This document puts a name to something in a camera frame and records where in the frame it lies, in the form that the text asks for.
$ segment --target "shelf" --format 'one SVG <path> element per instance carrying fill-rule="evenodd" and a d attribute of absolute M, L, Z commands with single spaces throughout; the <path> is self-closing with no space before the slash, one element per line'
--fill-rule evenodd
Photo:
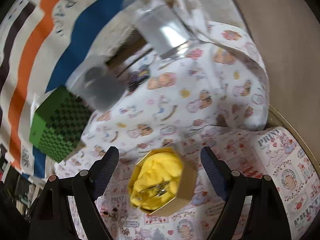
<path fill-rule="evenodd" d="M 39 196 L 39 191 L 41 190 L 39 185 L 36 185 L 35 192 L 33 193 L 31 204 L 35 201 L 36 197 Z"/>
<path fill-rule="evenodd" d="M 5 167 L 5 170 L 3 172 L 3 175 L 2 175 L 2 178 L 1 178 L 1 181 L 4 183 L 5 181 L 5 178 L 7 177 L 8 175 L 8 172 L 9 172 L 9 169 L 10 169 L 11 165 L 10 163 L 7 164 L 7 166 Z"/>

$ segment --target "striped fabric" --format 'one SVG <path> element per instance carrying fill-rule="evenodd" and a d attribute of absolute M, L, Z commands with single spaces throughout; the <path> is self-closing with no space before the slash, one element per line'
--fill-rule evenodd
<path fill-rule="evenodd" d="M 52 160 L 29 143 L 35 96 L 64 85 L 95 53 L 122 0 L 16 0 L 0 25 L 0 142 L 20 172 L 52 174 Z"/>

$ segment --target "brown cardboard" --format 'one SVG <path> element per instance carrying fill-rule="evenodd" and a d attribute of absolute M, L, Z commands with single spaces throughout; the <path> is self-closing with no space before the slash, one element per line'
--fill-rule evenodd
<path fill-rule="evenodd" d="M 266 65 L 270 103 L 320 162 L 320 24 L 304 0 L 235 0 Z"/>
<path fill-rule="evenodd" d="M 145 160 L 149 156 L 156 154 L 156 153 L 160 153 L 160 152 L 172 152 L 175 155 L 177 155 L 183 163 L 183 170 L 182 170 L 182 174 L 181 174 L 181 178 L 180 178 L 180 182 L 179 182 L 179 186 L 178 186 L 177 195 L 172 200 L 170 200 L 168 203 L 166 203 L 162 207 L 158 208 L 157 210 L 151 211 L 151 210 L 141 209 L 141 211 L 148 213 L 149 215 L 153 215 L 153 216 L 167 217 L 167 216 L 170 216 L 173 213 L 177 212 L 178 210 L 180 210 L 182 207 L 184 207 L 185 205 L 187 205 L 191 201 L 192 196 L 193 196 L 193 190 L 194 190 L 195 184 L 196 184 L 196 178 L 197 178 L 196 170 L 194 170 L 192 168 L 192 166 L 180 154 L 178 154 L 173 148 L 164 147 L 164 148 L 154 149 L 154 150 L 151 150 L 150 152 L 148 152 L 135 165 L 135 167 L 132 171 L 132 175 L 131 175 L 129 184 L 128 184 L 128 191 L 129 191 L 129 196 L 131 196 L 133 184 L 137 180 L 137 177 L 140 173 L 140 169 L 141 169 L 143 163 L 145 162 Z"/>

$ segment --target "blue mesh gripper pad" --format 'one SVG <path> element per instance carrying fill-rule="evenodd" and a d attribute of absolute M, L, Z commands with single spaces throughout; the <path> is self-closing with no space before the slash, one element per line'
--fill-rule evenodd
<path fill-rule="evenodd" d="M 227 175 L 226 172 L 224 172 L 225 173 L 225 176 L 224 176 L 223 173 L 221 173 L 220 170 L 218 169 L 218 166 L 217 166 L 219 165 L 218 162 L 222 162 L 222 161 L 217 159 L 217 157 L 214 155 L 214 153 L 209 147 L 204 147 L 201 150 L 200 159 L 201 159 L 202 166 L 204 167 L 204 170 L 207 173 L 208 178 L 216 194 L 219 197 L 221 197 L 224 201 L 226 201 L 228 199 L 227 180 L 230 178 L 230 176 L 226 177 Z"/>
<path fill-rule="evenodd" d="M 97 200 L 97 198 L 102 196 L 105 192 L 118 162 L 119 150 L 116 147 L 110 147 L 103 158 L 95 162 L 97 163 L 97 165 L 94 167 L 94 163 L 90 168 L 90 171 L 93 168 L 98 170 L 98 172 L 92 171 L 92 179 L 94 183 L 94 191 L 92 193 L 92 197 L 94 198 L 94 200 Z"/>

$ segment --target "cardboard box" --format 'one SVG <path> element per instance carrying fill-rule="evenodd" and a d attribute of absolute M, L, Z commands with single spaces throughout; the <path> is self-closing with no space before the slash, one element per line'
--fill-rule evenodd
<path fill-rule="evenodd" d="M 132 194 L 133 184 L 138 178 L 140 173 L 141 167 L 145 160 L 156 153 L 160 152 L 171 152 L 174 153 L 178 158 L 181 160 L 183 164 L 182 174 L 180 178 L 180 182 L 178 185 L 178 191 L 176 196 L 164 204 L 162 207 L 158 208 L 157 210 L 146 210 L 141 208 L 141 210 L 149 215 L 153 216 L 170 216 L 173 213 L 180 210 L 182 207 L 186 206 L 193 197 L 193 190 L 196 184 L 197 172 L 196 170 L 180 155 L 178 154 L 173 148 L 171 147 L 164 147 L 151 150 L 148 152 L 134 167 L 129 184 L 128 184 L 128 191 L 129 195 Z"/>

